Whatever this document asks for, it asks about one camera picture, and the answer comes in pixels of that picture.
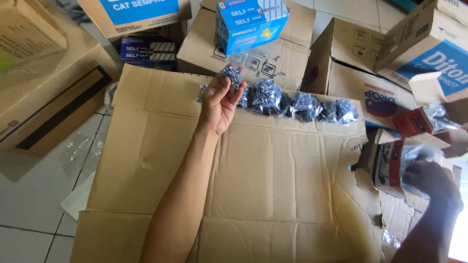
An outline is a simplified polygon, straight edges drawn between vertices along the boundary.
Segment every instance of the hand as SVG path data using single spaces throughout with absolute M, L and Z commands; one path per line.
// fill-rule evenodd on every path
M 230 79 L 228 77 L 221 79 L 219 74 L 210 82 L 203 93 L 198 130 L 214 132 L 217 135 L 226 131 L 234 117 L 237 103 L 241 99 L 247 83 L 243 81 L 235 94 L 229 90 L 230 86 Z
M 403 179 L 428 195 L 431 200 L 454 201 L 463 206 L 461 194 L 449 169 L 436 162 L 415 161 L 406 167 Z

